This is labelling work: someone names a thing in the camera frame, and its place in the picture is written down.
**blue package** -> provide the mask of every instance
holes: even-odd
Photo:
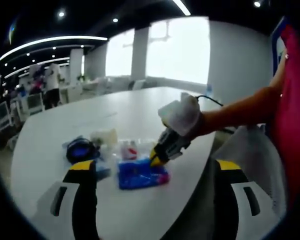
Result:
[[[170,176],[164,166],[150,166],[150,159],[121,161],[118,164],[119,188],[140,189],[166,184]]]

